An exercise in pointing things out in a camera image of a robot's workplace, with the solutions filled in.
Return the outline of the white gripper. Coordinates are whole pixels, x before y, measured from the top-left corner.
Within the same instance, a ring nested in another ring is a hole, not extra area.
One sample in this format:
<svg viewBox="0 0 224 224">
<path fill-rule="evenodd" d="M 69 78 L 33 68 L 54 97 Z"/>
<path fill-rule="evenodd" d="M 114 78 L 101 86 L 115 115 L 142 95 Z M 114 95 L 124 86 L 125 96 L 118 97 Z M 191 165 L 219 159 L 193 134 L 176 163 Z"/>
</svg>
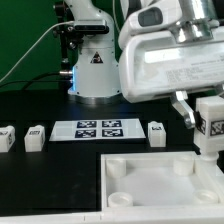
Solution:
<svg viewBox="0 0 224 224">
<path fill-rule="evenodd" d="M 196 120 L 187 92 L 224 82 L 224 27 L 214 29 L 211 40 L 187 44 L 178 44 L 168 31 L 135 36 L 121 54 L 119 75 L 122 94 L 132 103 L 174 92 L 171 104 L 192 129 Z"/>
</svg>

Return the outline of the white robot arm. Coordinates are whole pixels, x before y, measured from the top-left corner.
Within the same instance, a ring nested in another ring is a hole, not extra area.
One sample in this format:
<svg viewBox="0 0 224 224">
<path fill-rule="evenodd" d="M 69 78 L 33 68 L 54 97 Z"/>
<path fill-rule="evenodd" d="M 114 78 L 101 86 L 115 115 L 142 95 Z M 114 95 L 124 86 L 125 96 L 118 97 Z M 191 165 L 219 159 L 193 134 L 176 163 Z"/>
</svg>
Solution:
<svg viewBox="0 0 224 224">
<path fill-rule="evenodd" d="M 85 103 L 122 94 L 130 102 L 171 97 L 193 128 L 187 95 L 224 82 L 224 25 L 212 0 L 120 0 L 125 23 L 114 37 L 112 17 L 92 0 L 65 0 L 81 36 L 69 93 Z"/>
</svg>

